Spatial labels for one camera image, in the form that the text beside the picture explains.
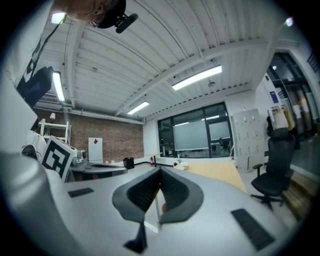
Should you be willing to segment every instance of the black device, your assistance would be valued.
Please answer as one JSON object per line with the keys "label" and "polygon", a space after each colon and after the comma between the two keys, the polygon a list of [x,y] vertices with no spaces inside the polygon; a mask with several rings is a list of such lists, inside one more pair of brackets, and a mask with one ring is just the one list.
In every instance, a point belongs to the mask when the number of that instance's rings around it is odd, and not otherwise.
{"label": "black device", "polygon": [[252,194],[251,197],[261,200],[271,210],[271,202],[280,202],[281,195],[289,187],[290,177],[293,171],[290,169],[292,157],[295,149],[295,138],[289,134],[287,128],[273,130],[271,138],[268,140],[269,159],[266,166],[266,173],[260,175],[259,163],[253,167],[257,169],[257,177],[251,182],[252,186],[263,195]]}
{"label": "black device", "polygon": [[43,67],[28,82],[22,78],[18,84],[16,90],[31,108],[51,89],[53,73],[52,66]]}
{"label": "black device", "polygon": [[133,13],[130,16],[125,14],[126,5],[126,0],[119,0],[114,7],[106,12],[105,18],[97,27],[100,29],[107,29],[115,26],[115,31],[118,34],[121,34],[123,31],[125,31],[138,19],[138,15],[136,13]]}
{"label": "black device", "polygon": [[133,157],[126,157],[123,159],[123,166],[128,170],[135,168],[135,161]]}

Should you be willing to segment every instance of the brick wall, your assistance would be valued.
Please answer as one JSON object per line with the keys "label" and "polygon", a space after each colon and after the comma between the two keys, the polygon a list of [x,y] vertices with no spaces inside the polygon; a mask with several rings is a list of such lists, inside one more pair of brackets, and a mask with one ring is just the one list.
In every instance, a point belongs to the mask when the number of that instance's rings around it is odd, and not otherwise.
{"label": "brick wall", "polygon": [[[51,112],[34,109],[39,120],[46,119],[50,123]],[[70,113],[55,113],[55,124],[65,125],[69,121],[71,128],[71,146],[88,153],[88,138],[102,138],[103,162],[112,160],[121,162],[126,157],[139,159],[144,157],[143,127],[139,124],[118,122],[74,115]],[[64,132],[51,129],[50,135],[64,137]]]}

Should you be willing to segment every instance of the door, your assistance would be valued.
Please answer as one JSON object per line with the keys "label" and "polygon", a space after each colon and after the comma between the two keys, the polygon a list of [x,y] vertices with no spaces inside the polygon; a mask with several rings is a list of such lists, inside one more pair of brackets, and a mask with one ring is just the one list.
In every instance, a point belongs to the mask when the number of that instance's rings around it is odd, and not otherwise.
{"label": "door", "polygon": [[209,129],[209,150],[212,158],[229,157],[233,146],[231,130],[227,120],[207,121]]}
{"label": "door", "polygon": [[285,85],[295,115],[297,133],[308,138],[312,134],[313,120],[305,93],[300,84]]}

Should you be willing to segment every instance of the black pad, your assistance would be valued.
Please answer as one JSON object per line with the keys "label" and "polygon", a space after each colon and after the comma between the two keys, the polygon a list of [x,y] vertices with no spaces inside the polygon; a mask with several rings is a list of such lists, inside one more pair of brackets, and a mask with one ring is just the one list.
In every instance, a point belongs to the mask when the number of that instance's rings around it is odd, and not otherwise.
{"label": "black pad", "polygon": [[70,197],[75,198],[75,197],[83,196],[92,192],[94,192],[93,189],[91,189],[90,187],[86,187],[78,190],[72,190],[72,191],[69,191],[68,193]]}
{"label": "black pad", "polygon": [[231,214],[257,251],[267,247],[275,241],[275,239],[245,209],[234,210]]}

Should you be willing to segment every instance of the cable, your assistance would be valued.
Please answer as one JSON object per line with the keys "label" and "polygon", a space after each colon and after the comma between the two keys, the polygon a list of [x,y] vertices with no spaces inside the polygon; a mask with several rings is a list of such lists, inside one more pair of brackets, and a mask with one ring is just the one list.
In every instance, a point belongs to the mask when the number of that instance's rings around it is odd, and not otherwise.
{"label": "cable", "polygon": [[66,75],[66,51],[67,51],[67,42],[68,42],[68,36],[69,36],[71,24],[72,24],[72,20],[71,20],[70,25],[69,25],[68,34],[66,34],[66,40],[65,40],[65,46],[64,46],[64,59],[63,59],[63,63],[64,63],[64,77],[65,77],[65,78],[67,77],[67,75]]}
{"label": "cable", "polygon": [[54,30],[53,30],[53,31],[48,35],[48,37],[44,40],[44,43],[43,43],[43,45],[41,46],[41,48],[40,48],[40,50],[39,50],[38,57],[36,58],[36,60],[35,60],[35,62],[34,62],[33,69],[32,69],[32,73],[31,73],[31,77],[30,77],[30,78],[32,78],[32,77],[34,76],[34,72],[35,72],[35,70],[36,70],[36,67],[37,67],[38,61],[39,61],[39,59],[40,59],[41,53],[42,53],[42,51],[44,50],[47,42],[49,41],[50,37],[56,32],[56,30],[58,29],[58,27],[65,21],[66,17],[67,17],[67,15],[64,16],[64,18],[60,21],[60,23],[58,23],[58,24],[55,26]]}

